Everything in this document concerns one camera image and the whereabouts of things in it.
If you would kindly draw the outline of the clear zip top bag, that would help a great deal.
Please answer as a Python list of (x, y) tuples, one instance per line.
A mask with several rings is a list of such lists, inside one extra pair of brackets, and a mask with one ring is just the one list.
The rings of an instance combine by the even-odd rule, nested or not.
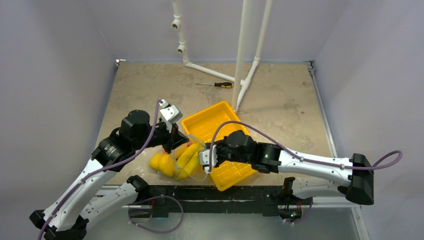
[(199, 151), (206, 148), (206, 143), (190, 134), (188, 138), (187, 143), (172, 150), (171, 153), (165, 152), (164, 149), (158, 150), (150, 158), (149, 167), (176, 181), (189, 178), (197, 182), (205, 181), (209, 174), (205, 173), (200, 176)]

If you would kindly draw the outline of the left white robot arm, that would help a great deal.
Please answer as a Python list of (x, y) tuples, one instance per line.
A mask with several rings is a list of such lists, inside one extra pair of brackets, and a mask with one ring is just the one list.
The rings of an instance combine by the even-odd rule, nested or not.
[(134, 175), (112, 193), (93, 201), (95, 194), (123, 167), (146, 148), (163, 147), (171, 153), (187, 143), (178, 128), (182, 113), (173, 105), (155, 111), (154, 117), (143, 110), (132, 110), (120, 127), (101, 140), (76, 180), (51, 206), (35, 210), (30, 221), (40, 229), (39, 239), (81, 240), (98, 221), (122, 206), (142, 205), (162, 194), (151, 190), (140, 176)]

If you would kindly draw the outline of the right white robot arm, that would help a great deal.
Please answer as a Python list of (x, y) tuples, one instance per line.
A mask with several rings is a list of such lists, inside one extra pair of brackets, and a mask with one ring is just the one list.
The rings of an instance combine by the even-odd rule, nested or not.
[(288, 185), (280, 196), (288, 204), (312, 196), (343, 196), (359, 205), (374, 204), (374, 172), (368, 159), (360, 153), (352, 157), (331, 158), (282, 148), (277, 144), (256, 142), (243, 131), (232, 132), (214, 143), (211, 165), (219, 167), (225, 161), (248, 164), (263, 174), (293, 173), (312, 179), (286, 178)]

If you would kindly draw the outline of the yellow banana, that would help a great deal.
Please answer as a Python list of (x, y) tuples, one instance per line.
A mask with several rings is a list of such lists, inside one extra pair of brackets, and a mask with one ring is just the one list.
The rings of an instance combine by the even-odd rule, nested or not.
[(196, 173), (200, 166), (198, 152), (203, 149), (203, 145), (196, 142), (182, 152), (176, 161), (177, 169), (173, 175), (175, 180), (186, 179)]

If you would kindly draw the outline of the yellow lemon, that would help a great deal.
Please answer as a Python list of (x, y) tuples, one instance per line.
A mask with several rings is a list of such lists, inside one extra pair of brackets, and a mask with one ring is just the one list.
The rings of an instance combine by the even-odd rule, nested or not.
[(156, 153), (150, 160), (151, 169), (161, 172), (168, 177), (173, 177), (175, 172), (174, 158), (170, 154)]

